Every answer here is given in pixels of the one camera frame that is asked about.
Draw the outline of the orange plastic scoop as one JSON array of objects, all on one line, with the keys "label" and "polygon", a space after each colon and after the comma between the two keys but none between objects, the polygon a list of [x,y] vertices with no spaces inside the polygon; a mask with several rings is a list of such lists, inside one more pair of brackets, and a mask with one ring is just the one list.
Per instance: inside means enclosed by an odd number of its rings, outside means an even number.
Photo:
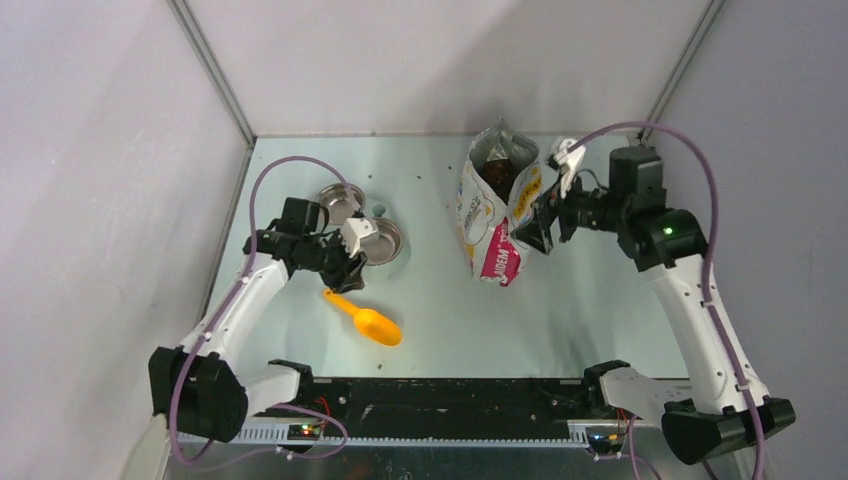
[{"label": "orange plastic scoop", "polygon": [[400,327],[382,313],[374,309],[359,307],[329,289],[322,292],[322,297],[329,304],[347,314],[362,336],[388,347],[396,347],[402,342],[403,333]]}]

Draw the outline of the white yellow pet food bag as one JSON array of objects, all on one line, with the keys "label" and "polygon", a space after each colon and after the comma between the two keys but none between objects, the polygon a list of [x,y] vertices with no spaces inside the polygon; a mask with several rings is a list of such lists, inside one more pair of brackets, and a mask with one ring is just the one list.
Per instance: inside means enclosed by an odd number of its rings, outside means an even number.
[{"label": "white yellow pet food bag", "polygon": [[504,119],[469,147],[456,190],[455,223],[472,276],[509,286],[530,248],[512,237],[540,195],[539,146]]}]

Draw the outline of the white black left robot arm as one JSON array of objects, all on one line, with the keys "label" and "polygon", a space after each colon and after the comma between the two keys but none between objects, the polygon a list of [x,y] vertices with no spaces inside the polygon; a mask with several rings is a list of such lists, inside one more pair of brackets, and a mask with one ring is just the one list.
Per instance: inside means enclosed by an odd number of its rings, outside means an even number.
[{"label": "white black left robot arm", "polygon": [[294,273],[314,272],[334,293],[364,288],[363,245],[377,232],[374,222],[356,212],[338,229],[322,232],[326,215],[317,202],[286,199],[278,218],[249,234],[242,270],[215,310],[178,346],[151,355],[153,408],[165,417],[171,436],[229,442],[247,418],[277,405],[297,417],[312,411],[316,390],[304,382],[309,367],[273,360],[239,375],[236,365],[270,301]]}]

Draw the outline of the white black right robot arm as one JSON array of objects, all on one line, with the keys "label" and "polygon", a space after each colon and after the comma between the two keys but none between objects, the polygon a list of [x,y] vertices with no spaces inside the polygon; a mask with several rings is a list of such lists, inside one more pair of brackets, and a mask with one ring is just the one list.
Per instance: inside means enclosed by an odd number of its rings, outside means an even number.
[{"label": "white black right robot arm", "polygon": [[552,149],[557,181],[532,204],[514,238],[543,253],[551,227],[567,242],[580,228],[615,234],[651,285],[687,368],[687,390],[666,387],[615,360],[584,373],[585,411],[606,418],[618,408],[657,426],[687,465],[757,446],[795,422],[790,401],[774,397],[740,348],[708,261],[695,216],[667,205],[662,159],[650,148],[615,149],[606,186],[586,190],[579,177],[585,148],[571,138]]}]

